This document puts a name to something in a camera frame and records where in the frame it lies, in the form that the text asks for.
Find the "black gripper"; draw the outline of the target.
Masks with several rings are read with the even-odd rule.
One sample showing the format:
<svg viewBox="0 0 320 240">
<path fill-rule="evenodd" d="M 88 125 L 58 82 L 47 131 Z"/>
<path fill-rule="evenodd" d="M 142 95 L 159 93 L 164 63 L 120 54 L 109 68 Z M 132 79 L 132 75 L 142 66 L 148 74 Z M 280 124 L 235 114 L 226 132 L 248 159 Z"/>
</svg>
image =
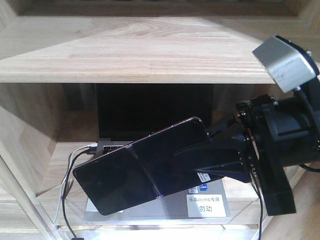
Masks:
<svg viewBox="0 0 320 240">
<path fill-rule="evenodd" d="M 256 144 L 255 161 L 267 214 L 294 214 L 296 205 L 284 168 L 320 159 L 320 141 L 313 121 L 297 97 L 275 101 L 269 95 L 236 104 L 238 116 Z M 243 125 L 234 117 L 207 129 L 209 140 L 174 153 L 183 172 L 251 181 Z"/>
</svg>

